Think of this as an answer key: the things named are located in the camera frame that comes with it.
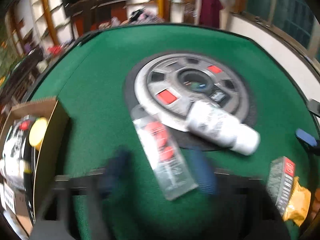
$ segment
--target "wall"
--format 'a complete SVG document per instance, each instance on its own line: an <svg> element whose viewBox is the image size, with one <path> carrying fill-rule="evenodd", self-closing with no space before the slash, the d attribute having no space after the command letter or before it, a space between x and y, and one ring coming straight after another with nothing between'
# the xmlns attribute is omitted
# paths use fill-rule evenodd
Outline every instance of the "wall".
<svg viewBox="0 0 320 240"><path fill-rule="evenodd" d="M239 17L230 17L228 30L255 40L289 73L307 99L320 101L319 82L308 67L285 45L267 32Z"/></svg>

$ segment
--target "plastic bottle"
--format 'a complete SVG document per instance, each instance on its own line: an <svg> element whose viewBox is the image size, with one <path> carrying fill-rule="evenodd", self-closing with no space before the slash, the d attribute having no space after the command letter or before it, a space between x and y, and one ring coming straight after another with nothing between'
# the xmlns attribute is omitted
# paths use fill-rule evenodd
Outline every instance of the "plastic bottle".
<svg viewBox="0 0 320 240"><path fill-rule="evenodd" d="M257 131L209 102L197 101L192 105L187 127L191 133L243 155L253 154L260 143Z"/></svg>

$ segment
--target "label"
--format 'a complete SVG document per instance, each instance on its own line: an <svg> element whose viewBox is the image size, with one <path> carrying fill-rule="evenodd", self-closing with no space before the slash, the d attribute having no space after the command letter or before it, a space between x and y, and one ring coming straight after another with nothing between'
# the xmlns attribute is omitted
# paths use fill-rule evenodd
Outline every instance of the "label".
<svg viewBox="0 0 320 240"><path fill-rule="evenodd" d="M226 94L224 92L222 92L221 90L217 90L211 96L211 99L216 103L220 103L225 97L226 97Z"/></svg>
<svg viewBox="0 0 320 240"><path fill-rule="evenodd" d="M4 184L4 202L8 205L13 213L16 213L14 205L14 192L6 183Z"/></svg>
<svg viewBox="0 0 320 240"><path fill-rule="evenodd" d="M284 172L290 176L293 177L294 175L294 166L295 164L289 160L288 158L285 158L285 165L284 165Z"/></svg>
<svg viewBox="0 0 320 240"><path fill-rule="evenodd" d="M228 118L228 114L221 109L209 107L210 111L207 115L196 116L196 119L198 119L197 130L215 139L219 136L221 127L226 118Z"/></svg>

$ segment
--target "white shelving unit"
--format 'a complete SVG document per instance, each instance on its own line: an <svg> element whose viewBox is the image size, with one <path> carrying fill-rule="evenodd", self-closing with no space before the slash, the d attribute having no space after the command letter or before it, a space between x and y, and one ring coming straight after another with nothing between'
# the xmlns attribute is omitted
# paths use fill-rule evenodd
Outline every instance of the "white shelving unit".
<svg viewBox="0 0 320 240"><path fill-rule="evenodd" d="M39 44L38 35L34 30L34 21L32 17L32 9L30 0L16 0L15 6L15 21L20 23L22 21L22 26L20 27L20 35L23 40L32 33L32 39L34 44Z"/></svg>
<svg viewBox="0 0 320 240"><path fill-rule="evenodd" d="M39 39L39 44L45 50L53 46L53 41L48 32L47 21L44 17L44 10L41 0L30 0L34 29Z"/></svg>
<svg viewBox="0 0 320 240"><path fill-rule="evenodd" d="M56 29L58 40L64 43L72 39L70 18L66 17L62 0L48 0L52 22Z"/></svg>
<svg viewBox="0 0 320 240"><path fill-rule="evenodd" d="M53 41L48 32L48 24L44 17L44 9L41 0L30 0L36 32L40 44L47 50L52 47ZM70 19L66 18L62 0L48 0L52 22L57 32L59 43L72 39Z"/></svg>

